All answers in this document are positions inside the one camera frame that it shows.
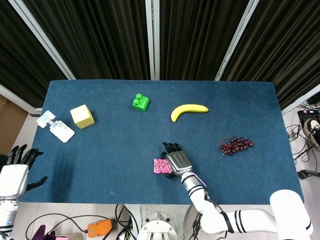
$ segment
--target yellow block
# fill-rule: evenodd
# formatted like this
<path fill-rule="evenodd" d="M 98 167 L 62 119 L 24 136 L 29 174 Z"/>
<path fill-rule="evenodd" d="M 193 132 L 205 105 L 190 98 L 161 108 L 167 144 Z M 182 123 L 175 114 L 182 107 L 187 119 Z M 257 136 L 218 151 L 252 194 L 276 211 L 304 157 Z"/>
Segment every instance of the yellow block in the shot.
<path fill-rule="evenodd" d="M 91 115 L 89 108 L 84 104 L 70 110 L 74 123 L 83 129 L 91 124 L 95 123 L 94 118 Z"/>

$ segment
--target curtain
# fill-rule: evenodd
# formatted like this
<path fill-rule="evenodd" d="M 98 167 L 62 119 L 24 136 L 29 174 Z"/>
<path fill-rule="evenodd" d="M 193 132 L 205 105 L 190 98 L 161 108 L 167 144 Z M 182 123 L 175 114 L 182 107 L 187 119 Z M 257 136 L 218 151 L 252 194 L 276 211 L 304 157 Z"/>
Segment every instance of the curtain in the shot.
<path fill-rule="evenodd" d="M 77 79 L 150 79 L 145 0 L 25 0 Z"/>
<path fill-rule="evenodd" d="M 42 107 L 49 82 L 65 76 L 7 0 L 0 4 L 0 23 L 0 84 Z"/>
<path fill-rule="evenodd" d="M 160 79 L 213 80 L 248 0 L 161 0 Z"/>
<path fill-rule="evenodd" d="M 273 82 L 281 108 L 320 83 L 318 0 L 260 0 L 221 80 Z"/>

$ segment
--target green toy block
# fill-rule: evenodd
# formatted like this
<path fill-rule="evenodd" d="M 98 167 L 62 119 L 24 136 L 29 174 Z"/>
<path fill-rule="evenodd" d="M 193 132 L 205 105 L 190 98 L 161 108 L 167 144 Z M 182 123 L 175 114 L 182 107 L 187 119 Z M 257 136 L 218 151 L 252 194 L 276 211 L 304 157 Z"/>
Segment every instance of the green toy block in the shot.
<path fill-rule="evenodd" d="M 133 99 L 132 107 L 141 112 L 145 112 L 147 111 L 149 103 L 150 103 L 149 98 L 147 98 L 146 96 L 143 96 L 141 93 L 138 93 L 137 95 L 135 95 L 135 99 Z"/>

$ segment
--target blue tablecloth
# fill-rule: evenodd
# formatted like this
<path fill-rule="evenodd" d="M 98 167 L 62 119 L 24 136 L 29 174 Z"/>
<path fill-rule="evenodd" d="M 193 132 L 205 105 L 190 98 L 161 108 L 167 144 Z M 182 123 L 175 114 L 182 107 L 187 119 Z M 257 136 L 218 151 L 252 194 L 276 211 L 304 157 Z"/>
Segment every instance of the blue tablecloth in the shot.
<path fill-rule="evenodd" d="M 137 93 L 150 98 L 147 112 L 132 108 Z M 70 110 L 86 104 L 95 124 L 79 129 Z M 207 113 L 171 112 L 200 104 Z M 62 143 L 49 127 L 36 131 L 33 147 L 44 152 L 29 182 L 46 183 L 25 194 L 25 202 L 104 204 L 189 204 L 178 177 L 153 173 L 153 162 L 177 142 L 193 170 L 219 204 L 269 204 L 280 189 L 303 198 L 276 92 L 269 82 L 57 80 L 43 112 L 50 110 L 75 135 Z M 254 147 L 222 156 L 220 139 L 245 137 Z"/>

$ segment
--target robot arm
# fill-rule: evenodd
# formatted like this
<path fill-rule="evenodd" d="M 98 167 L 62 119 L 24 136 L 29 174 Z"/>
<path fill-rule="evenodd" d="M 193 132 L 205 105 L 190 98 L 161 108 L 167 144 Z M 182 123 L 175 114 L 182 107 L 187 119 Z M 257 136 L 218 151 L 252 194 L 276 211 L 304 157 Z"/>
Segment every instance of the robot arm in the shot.
<path fill-rule="evenodd" d="M 47 177 L 44 176 L 38 182 L 27 184 L 29 170 L 36 158 L 43 152 L 33 148 L 22 158 L 26 147 L 26 144 L 20 148 L 19 146 L 14 147 L 8 155 L 6 165 L 0 172 L 0 240 L 12 239 L 9 235 L 18 212 L 17 200 L 26 191 L 41 186 L 47 180 Z"/>
<path fill-rule="evenodd" d="M 223 231 L 230 233 L 271 232 L 279 240 L 310 240 L 313 225 L 300 196 L 291 190 L 279 190 L 270 197 L 274 217 L 261 209 L 218 212 L 210 200 L 206 184 L 192 172 L 191 163 L 177 143 L 163 143 L 166 157 L 173 173 L 181 183 L 192 203 L 202 214 L 201 227 L 208 234 Z"/>

